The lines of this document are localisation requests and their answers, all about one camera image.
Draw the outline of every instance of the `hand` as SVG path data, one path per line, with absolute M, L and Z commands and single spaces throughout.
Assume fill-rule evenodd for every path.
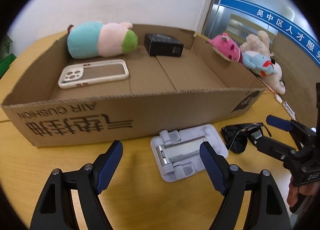
M 289 184 L 289 193 L 287 198 L 287 203 L 290 207 L 293 207 L 298 201 L 298 194 L 302 194 L 305 196 L 314 196 L 317 194 L 320 188 L 320 181 L 316 181 L 314 183 L 303 185 L 300 187 L 295 187 L 292 185 L 293 177 L 291 176 L 290 184 Z

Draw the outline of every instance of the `plush toy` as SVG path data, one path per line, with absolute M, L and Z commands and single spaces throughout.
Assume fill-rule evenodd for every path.
M 217 50 L 221 53 L 220 55 L 229 61 L 242 62 L 242 53 L 238 45 L 229 38 L 227 33 L 215 36 L 213 39 L 208 40 Z
M 85 22 L 68 27 L 67 45 L 70 55 L 76 59 L 113 57 L 135 50 L 137 35 L 128 22 Z
M 258 31 L 258 35 L 249 34 L 246 37 L 246 42 L 240 46 L 241 52 L 255 51 L 267 57 L 273 56 L 269 52 L 270 40 L 265 31 Z
M 273 62 L 273 68 L 277 72 L 276 74 L 270 74 L 265 77 L 261 77 L 263 82 L 265 82 L 268 86 L 271 87 L 277 94 L 283 95 L 285 93 L 284 82 L 281 80 L 282 70 L 278 63 Z
M 270 74 L 277 74 L 269 57 L 255 51 L 246 51 L 242 56 L 242 64 L 257 75 L 265 77 Z

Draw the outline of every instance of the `black sunglasses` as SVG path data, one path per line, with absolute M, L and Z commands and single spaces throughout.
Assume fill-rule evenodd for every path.
M 243 153 L 247 147 L 248 139 L 253 145 L 256 145 L 257 139 L 263 136 L 263 127 L 271 137 L 270 131 L 263 123 L 227 125 L 221 128 L 221 132 L 228 150 L 230 149 L 233 153 Z

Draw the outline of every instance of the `silver bolt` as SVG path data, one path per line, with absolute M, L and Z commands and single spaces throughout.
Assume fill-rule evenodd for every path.
M 265 176 L 270 176 L 270 171 L 267 170 L 267 169 L 264 169 L 264 170 L 262 171 L 262 174 L 265 175 Z
M 92 169 L 93 168 L 93 165 L 91 164 L 91 163 L 88 163 L 88 164 L 86 164 L 85 166 L 84 166 L 84 169 L 85 170 L 90 170 L 90 169 Z
M 237 165 L 232 164 L 232 165 L 230 165 L 230 169 L 232 171 L 237 171 L 239 169 L 239 167 Z
M 59 174 L 60 173 L 60 169 L 54 169 L 53 171 L 52 171 L 52 174 L 53 175 L 57 175 L 57 174 Z

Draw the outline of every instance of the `small black box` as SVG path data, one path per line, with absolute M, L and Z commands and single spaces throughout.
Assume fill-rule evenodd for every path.
M 172 36 L 163 34 L 146 34 L 144 46 L 149 56 L 180 57 L 183 44 Z

